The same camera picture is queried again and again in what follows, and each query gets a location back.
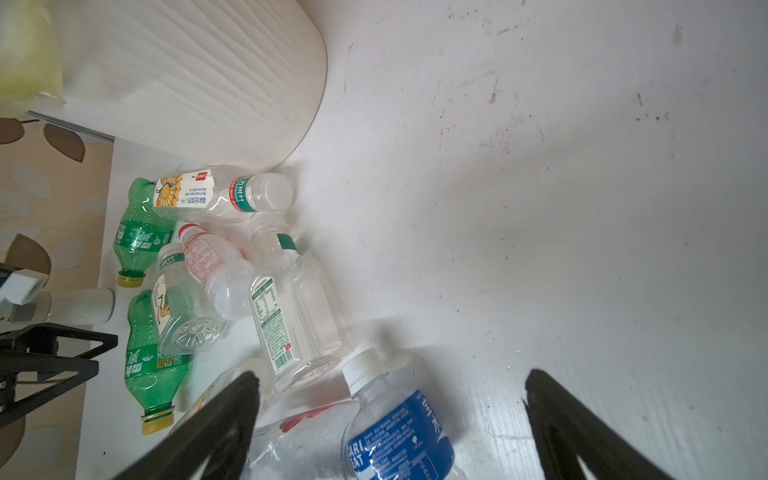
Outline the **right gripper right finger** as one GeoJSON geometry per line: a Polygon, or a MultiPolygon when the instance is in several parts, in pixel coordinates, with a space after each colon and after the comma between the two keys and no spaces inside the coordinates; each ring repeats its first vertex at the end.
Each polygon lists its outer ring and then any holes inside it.
{"type": "Polygon", "coordinates": [[[670,476],[620,437],[541,369],[525,381],[525,409],[547,479],[668,479],[670,476]]]}

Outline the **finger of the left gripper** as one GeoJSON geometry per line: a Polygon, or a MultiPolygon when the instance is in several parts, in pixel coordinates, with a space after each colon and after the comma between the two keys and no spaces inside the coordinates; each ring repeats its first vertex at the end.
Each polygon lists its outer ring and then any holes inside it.
{"type": "Polygon", "coordinates": [[[1,354],[1,428],[92,379],[99,373],[95,360],[32,353],[1,354]],[[19,375],[35,373],[38,388],[17,393],[19,375]]]}
{"type": "Polygon", "coordinates": [[[1,352],[42,354],[57,357],[58,340],[61,338],[98,343],[96,347],[76,355],[78,359],[91,360],[118,346],[118,336],[114,334],[84,330],[55,323],[42,323],[2,333],[1,352]]]}

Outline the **blue label bottle front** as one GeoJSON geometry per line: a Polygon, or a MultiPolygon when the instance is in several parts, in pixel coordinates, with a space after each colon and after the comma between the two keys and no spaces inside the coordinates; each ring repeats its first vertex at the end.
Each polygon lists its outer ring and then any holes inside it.
{"type": "Polygon", "coordinates": [[[464,479],[442,422],[418,389],[387,379],[377,351],[367,349],[342,368],[358,412],[342,439],[348,479],[464,479]]]}

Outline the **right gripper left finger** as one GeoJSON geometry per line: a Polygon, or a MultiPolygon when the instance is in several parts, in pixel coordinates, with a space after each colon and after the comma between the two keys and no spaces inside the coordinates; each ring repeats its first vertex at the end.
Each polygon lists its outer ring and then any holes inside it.
{"type": "Polygon", "coordinates": [[[260,406],[260,382],[247,371],[119,479],[239,479],[260,406]]]}

